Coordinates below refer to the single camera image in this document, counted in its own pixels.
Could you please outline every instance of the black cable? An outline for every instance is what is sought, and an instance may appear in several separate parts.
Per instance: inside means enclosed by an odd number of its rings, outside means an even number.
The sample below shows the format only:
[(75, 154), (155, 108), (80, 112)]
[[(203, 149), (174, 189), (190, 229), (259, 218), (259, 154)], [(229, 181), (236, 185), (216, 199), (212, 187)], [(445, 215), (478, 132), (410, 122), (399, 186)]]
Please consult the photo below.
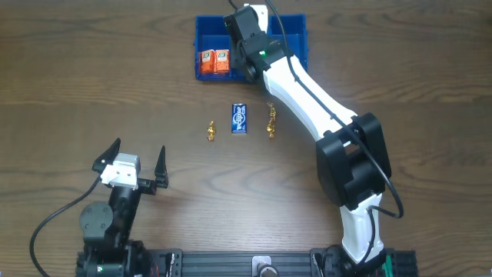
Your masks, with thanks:
[(229, 0), (229, 4), (231, 4), (232, 8), (234, 8), (236, 11), (238, 10), (238, 7), (235, 3), (232, 2), (232, 0)]
[(42, 276), (49, 277), (48, 273), (46, 273), (46, 271), (39, 265), (39, 262), (36, 259), (36, 254), (34, 252), (34, 241), (36, 240), (36, 237), (38, 236), (39, 231), (41, 231), (41, 229), (43, 227), (45, 227), (46, 223), (48, 223), (50, 220), (52, 220), (55, 216), (57, 216), (57, 215), (61, 214), (62, 212), (68, 210), (73, 205), (79, 203), (82, 199), (84, 199), (85, 197), (87, 197), (87, 195), (89, 195), (95, 189), (96, 185), (98, 185), (98, 183), (99, 183), (100, 180), (101, 180), (101, 176), (98, 176), (96, 178), (96, 180), (94, 181), (94, 184), (92, 184), (92, 186), (89, 188), (89, 190), (87, 192), (85, 192), (83, 195), (81, 195), (76, 200), (74, 200), (74, 201), (68, 203), (67, 205), (61, 207), (58, 211), (53, 212), (52, 214), (50, 214), (50, 216), (48, 216), (45, 220), (43, 220), (43, 222), (41, 222), (38, 225), (38, 227), (36, 228), (36, 230), (34, 230), (34, 232), (32, 233), (31, 241), (29, 243), (29, 254), (31, 254), (32, 263), (38, 269), (39, 273), (41, 273)]
[(355, 134), (355, 132), (353, 132), (344, 122), (342, 122), (338, 117), (337, 115), (335, 115), (302, 81), (301, 79), (299, 78), (299, 76), (297, 76), (295, 74), (295, 71), (294, 71), (294, 68), (292, 67), (292, 62), (291, 62), (291, 56), (289, 55), (288, 53), (288, 41), (287, 41), (287, 35), (285, 34), (285, 30), (284, 30), (284, 25), (282, 24), (282, 20), (280, 19), (280, 15), (278, 14), (277, 12), (277, 9), (274, 7), (274, 5), (271, 3), (270, 0), (265, 0), (268, 4), (268, 6), (270, 6), (271, 10), (274, 12), (275, 14), (275, 17), (277, 18), (278, 20), (278, 24), (280, 25), (280, 29), (282, 31), (282, 35), (284, 37), (284, 50), (285, 50), (285, 55), (287, 56), (287, 63), (289, 65), (289, 69), (291, 70), (291, 73), (292, 75), (294, 76), (294, 81), (299, 83), (299, 85), (312, 97), (314, 98), (314, 100), (316, 100), (316, 102), (330, 115), (330, 117), (332, 119), (334, 119), (341, 127), (343, 130), (345, 130), (345, 132), (347, 134), (349, 134), (349, 136), (351, 137), (351, 140), (359, 145), (359, 147), (361, 148), (362, 152), (364, 152), (364, 154), (367, 156), (367, 159), (369, 160), (369, 162), (376, 168), (377, 172), (379, 173), (379, 175), (381, 176), (381, 178), (384, 180), (384, 182), (386, 183), (387, 187), (390, 189), (390, 192), (394, 198), (394, 201), (396, 202), (397, 204), (397, 207), (398, 207), (398, 214), (395, 214), (394, 212), (390, 212), (386, 209), (383, 209), (383, 208), (380, 208), (380, 207), (377, 207), (377, 206), (374, 206), (374, 205), (371, 205), (369, 207), (367, 207), (367, 212), (369, 213), (369, 217), (371, 219), (371, 227), (372, 227), (372, 236), (371, 236), (371, 241), (369, 242), (369, 249), (367, 250), (365, 256), (363, 257), (363, 259), (361, 260), (361, 262), (359, 262), (359, 264), (362, 264), (363, 262), (365, 262), (366, 258), (369, 256), (369, 253), (371, 252), (372, 248), (373, 248), (373, 245), (374, 245), (374, 237), (375, 237), (375, 233), (376, 233), (376, 227), (375, 227), (375, 223), (374, 223), (374, 218), (373, 218), (373, 215), (372, 215), (372, 210), (375, 209), (379, 212), (382, 212), (384, 213), (385, 215), (389, 215), (391, 217), (394, 217), (396, 219), (400, 219), (401, 217), (403, 217), (403, 214), (404, 214), (404, 209), (403, 209), (403, 203), (401, 202), (401, 199), (400, 199), (400, 195), (398, 194), (396, 188), (393, 186), (393, 183), (390, 181), (390, 179), (386, 176), (386, 174), (384, 173), (383, 169), (379, 166), (379, 164), (376, 162), (376, 160), (374, 159), (373, 155), (369, 152), (369, 149), (367, 148), (367, 146), (361, 141), (361, 139), (357, 136), (357, 134)]

